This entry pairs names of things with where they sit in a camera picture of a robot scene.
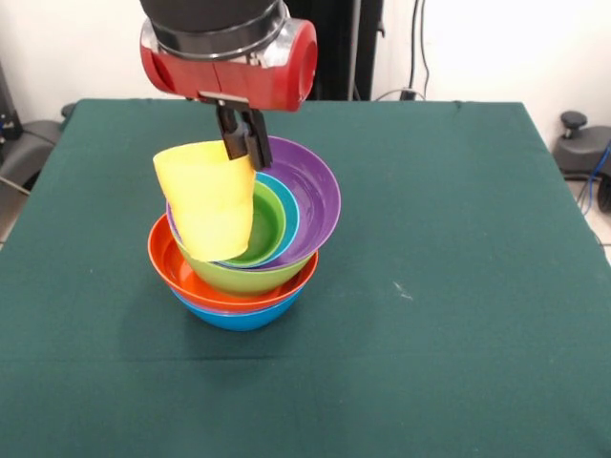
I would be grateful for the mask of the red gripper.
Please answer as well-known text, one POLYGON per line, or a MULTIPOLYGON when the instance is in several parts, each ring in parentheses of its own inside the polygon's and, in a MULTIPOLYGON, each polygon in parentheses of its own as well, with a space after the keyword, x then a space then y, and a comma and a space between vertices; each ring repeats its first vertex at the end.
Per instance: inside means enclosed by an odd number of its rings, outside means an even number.
POLYGON ((238 102, 256 110, 216 106, 221 138, 230 160, 249 156, 255 170, 272 165, 263 114, 297 111, 308 97, 316 72, 318 47, 312 23, 289 19, 266 48, 229 60, 196 60, 173 55, 157 41, 149 20, 140 34, 140 58, 160 91, 206 103, 238 102))

